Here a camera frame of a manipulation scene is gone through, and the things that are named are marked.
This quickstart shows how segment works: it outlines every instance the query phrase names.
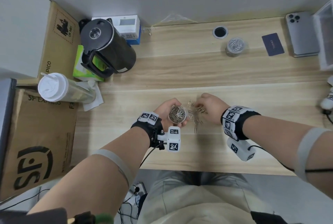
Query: container of paper clips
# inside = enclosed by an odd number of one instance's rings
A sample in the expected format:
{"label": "container of paper clips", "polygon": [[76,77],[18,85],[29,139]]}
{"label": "container of paper clips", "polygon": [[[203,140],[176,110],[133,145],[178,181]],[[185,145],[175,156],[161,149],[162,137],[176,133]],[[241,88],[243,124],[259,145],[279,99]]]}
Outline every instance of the container of paper clips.
{"label": "container of paper clips", "polygon": [[173,106],[170,110],[169,118],[173,123],[179,124],[185,121],[188,115],[189,112],[186,108],[180,106]]}
{"label": "container of paper clips", "polygon": [[245,42],[239,37],[231,38],[225,48],[225,53],[232,58],[238,57],[239,54],[244,51]]}

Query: gray elastic arm band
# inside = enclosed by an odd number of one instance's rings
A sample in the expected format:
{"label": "gray elastic arm band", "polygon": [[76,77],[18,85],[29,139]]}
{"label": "gray elastic arm band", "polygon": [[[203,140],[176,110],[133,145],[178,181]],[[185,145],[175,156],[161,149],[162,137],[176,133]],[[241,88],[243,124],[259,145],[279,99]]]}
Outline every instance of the gray elastic arm band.
{"label": "gray elastic arm band", "polygon": [[295,174],[303,181],[308,182],[305,169],[310,151],[318,138],[328,129],[312,128],[303,137],[297,149],[297,160],[295,164]]}
{"label": "gray elastic arm band", "polygon": [[122,175],[125,177],[128,187],[132,185],[134,178],[132,176],[131,170],[119,156],[108,150],[97,150],[93,153],[93,155],[102,155],[114,162],[119,167],[120,173],[122,173]]}

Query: kettle lid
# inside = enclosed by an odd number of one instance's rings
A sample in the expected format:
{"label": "kettle lid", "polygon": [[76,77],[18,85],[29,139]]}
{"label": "kettle lid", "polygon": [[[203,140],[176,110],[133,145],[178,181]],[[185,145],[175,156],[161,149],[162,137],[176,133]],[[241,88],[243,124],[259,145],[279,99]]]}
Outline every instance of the kettle lid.
{"label": "kettle lid", "polygon": [[85,52],[98,51],[112,41],[113,25],[104,19],[95,19],[88,22],[82,29],[80,37]]}

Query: brown cardboard box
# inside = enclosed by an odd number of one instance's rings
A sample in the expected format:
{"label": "brown cardboard box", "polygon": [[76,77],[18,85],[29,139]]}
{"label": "brown cardboard box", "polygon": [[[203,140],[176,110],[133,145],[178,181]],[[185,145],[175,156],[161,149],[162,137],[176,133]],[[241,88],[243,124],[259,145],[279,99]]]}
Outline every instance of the brown cardboard box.
{"label": "brown cardboard box", "polygon": [[17,90],[0,201],[64,175],[72,156],[78,103],[47,102]]}
{"label": "brown cardboard box", "polygon": [[[78,45],[81,44],[77,21],[52,1],[45,33],[43,55],[39,73],[62,73],[73,80]],[[43,76],[35,79],[17,80],[18,85],[36,85]]]}

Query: kettle handle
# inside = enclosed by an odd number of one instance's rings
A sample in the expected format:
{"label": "kettle handle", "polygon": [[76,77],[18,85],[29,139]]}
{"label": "kettle handle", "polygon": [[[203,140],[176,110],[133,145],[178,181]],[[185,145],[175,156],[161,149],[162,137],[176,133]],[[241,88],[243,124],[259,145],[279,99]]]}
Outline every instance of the kettle handle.
{"label": "kettle handle", "polygon": [[[93,62],[94,56],[97,56],[106,66],[108,66],[108,68],[106,68],[105,70],[100,70]],[[101,78],[108,78],[110,77],[113,73],[118,73],[118,71],[116,69],[114,69],[114,67],[112,65],[110,65],[110,62],[106,62],[104,57],[98,52],[98,51],[92,51],[89,55],[88,55],[88,62],[86,64],[81,63],[82,66],[84,66],[85,68],[88,68],[88,70],[92,71],[93,73],[95,73],[98,77]]]}

